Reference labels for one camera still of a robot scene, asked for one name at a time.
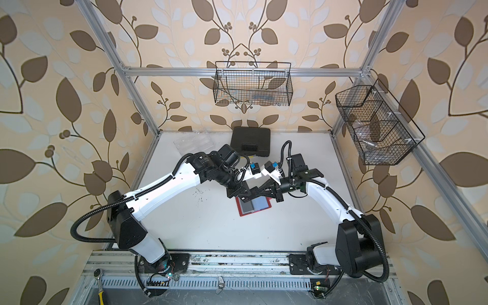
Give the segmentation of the red leather card holder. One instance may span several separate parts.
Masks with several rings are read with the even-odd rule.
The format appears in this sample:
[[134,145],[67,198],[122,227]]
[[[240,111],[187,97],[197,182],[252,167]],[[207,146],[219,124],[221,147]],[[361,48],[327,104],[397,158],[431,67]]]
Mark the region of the red leather card holder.
[[253,213],[248,213],[247,215],[241,215],[240,210],[239,210],[239,205],[238,205],[239,199],[241,199],[241,198],[236,198],[236,204],[237,204],[237,207],[238,207],[238,212],[239,212],[240,217],[247,216],[247,215],[250,215],[250,214],[253,214],[253,213],[257,213],[257,212],[260,212],[260,211],[263,211],[263,210],[267,210],[267,209],[269,209],[269,208],[272,207],[270,198],[264,197],[264,196],[258,197],[258,198],[254,198],[254,199],[251,200],[251,202],[253,203],[253,206],[254,206],[254,212]]

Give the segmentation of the black plastic tool case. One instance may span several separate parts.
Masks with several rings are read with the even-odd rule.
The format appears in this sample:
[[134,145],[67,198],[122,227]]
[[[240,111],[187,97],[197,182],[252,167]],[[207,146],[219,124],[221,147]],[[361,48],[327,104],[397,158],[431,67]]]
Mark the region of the black plastic tool case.
[[243,155],[268,157],[271,151],[271,130],[258,127],[235,127],[230,146]]

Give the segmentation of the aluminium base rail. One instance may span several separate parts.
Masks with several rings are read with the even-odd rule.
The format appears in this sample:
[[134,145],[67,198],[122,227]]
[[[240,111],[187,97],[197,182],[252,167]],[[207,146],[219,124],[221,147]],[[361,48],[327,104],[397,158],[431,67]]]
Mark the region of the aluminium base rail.
[[190,251],[171,253],[161,273],[129,252],[94,252],[71,304],[95,304],[102,270],[109,304],[405,304],[395,271],[384,283],[351,278],[337,266],[312,273],[302,252]]

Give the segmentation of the clear plastic organizer box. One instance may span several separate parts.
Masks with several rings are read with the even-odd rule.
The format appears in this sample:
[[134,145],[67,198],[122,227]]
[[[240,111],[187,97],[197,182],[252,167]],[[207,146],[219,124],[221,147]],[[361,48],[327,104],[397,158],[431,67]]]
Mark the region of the clear plastic organizer box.
[[212,137],[207,132],[182,133],[174,141],[174,145],[181,155],[199,152],[209,153],[215,149]]

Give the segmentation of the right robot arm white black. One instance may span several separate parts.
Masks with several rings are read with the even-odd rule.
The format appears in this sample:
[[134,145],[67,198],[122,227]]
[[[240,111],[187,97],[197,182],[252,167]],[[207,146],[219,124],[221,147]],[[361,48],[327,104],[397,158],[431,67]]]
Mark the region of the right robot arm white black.
[[284,193],[301,191],[315,200],[337,225],[335,244],[316,243],[307,248],[306,261],[312,273],[326,266],[337,266],[349,277],[367,277],[383,283],[389,277],[381,225],[373,215],[366,216],[348,204],[317,169],[283,176],[279,170],[262,171],[269,180],[259,193],[280,201]]

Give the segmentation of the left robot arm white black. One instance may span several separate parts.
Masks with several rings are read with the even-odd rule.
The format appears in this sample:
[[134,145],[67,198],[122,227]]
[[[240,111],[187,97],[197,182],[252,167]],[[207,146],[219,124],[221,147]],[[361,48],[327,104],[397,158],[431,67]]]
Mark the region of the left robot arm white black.
[[218,182],[231,197],[247,193],[249,187],[245,181],[252,177],[252,165],[247,160],[247,164],[237,170],[234,163],[239,159],[240,155],[233,152],[229,156],[217,151],[189,153],[177,162],[172,172],[151,184],[125,195],[111,194],[109,203],[117,203],[108,211],[114,243],[121,250],[141,255],[150,264],[169,260],[165,245],[151,235],[143,220],[180,193],[207,181]]

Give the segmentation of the yellow handled ratchet tool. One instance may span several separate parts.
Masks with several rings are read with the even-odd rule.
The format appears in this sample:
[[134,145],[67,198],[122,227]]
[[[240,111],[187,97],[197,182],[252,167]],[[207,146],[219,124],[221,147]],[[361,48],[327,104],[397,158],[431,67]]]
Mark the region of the yellow handled ratchet tool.
[[94,271],[94,278],[96,279],[97,286],[98,286],[98,301],[99,305],[105,305],[105,294],[104,294],[104,289],[102,287],[102,270],[100,268],[97,268]]

